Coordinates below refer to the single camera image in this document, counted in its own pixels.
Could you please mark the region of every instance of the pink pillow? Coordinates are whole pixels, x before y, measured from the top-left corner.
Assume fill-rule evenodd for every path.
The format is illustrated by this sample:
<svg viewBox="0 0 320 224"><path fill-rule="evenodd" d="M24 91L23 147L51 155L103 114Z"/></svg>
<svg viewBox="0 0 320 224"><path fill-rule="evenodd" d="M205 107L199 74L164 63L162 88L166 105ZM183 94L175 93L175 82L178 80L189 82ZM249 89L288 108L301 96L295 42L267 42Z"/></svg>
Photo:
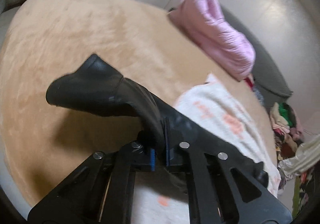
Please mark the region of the pink pillow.
<svg viewBox="0 0 320 224"><path fill-rule="evenodd" d="M169 18L235 79L241 81L250 74L254 48L225 21L218 0L183 0Z"/></svg>

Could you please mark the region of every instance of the black metal frame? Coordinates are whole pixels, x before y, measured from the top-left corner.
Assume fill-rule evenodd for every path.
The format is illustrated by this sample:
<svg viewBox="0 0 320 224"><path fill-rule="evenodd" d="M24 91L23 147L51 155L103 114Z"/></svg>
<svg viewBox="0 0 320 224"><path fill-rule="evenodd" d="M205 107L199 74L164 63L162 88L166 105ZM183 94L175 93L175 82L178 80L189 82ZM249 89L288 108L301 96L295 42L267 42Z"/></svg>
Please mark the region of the black metal frame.
<svg viewBox="0 0 320 224"><path fill-rule="evenodd" d="M0 223L27 224L0 187Z"/></svg>
<svg viewBox="0 0 320 224"><path fill-rule="evenodd" d="M186 173L190 223L291 222L290 211L246 166L239 167L232 157L219 159L216 151L210 154L196 144L170 145L170 129L164 133L167 170ZM90 156L30 211L28 223L130 224L135 172L155 166L154 150L137 144Z"/></svg>

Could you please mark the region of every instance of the white towel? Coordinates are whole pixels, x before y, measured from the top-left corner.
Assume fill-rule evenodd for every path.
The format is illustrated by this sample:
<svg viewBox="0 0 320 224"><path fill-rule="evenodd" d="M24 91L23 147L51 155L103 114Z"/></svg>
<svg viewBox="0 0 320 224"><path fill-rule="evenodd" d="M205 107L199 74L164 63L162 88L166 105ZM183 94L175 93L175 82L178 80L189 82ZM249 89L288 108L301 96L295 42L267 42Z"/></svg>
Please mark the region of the white towel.
<svg viewBox="0 0 320 224"><path fill-rule="evenodd" d="M254 162L264 162L264 170L269 174L268 191L277 197L280 173L272 163L254 121L213 74L208 75L206 82L182 94L175 109L237 147Z"/></svg>

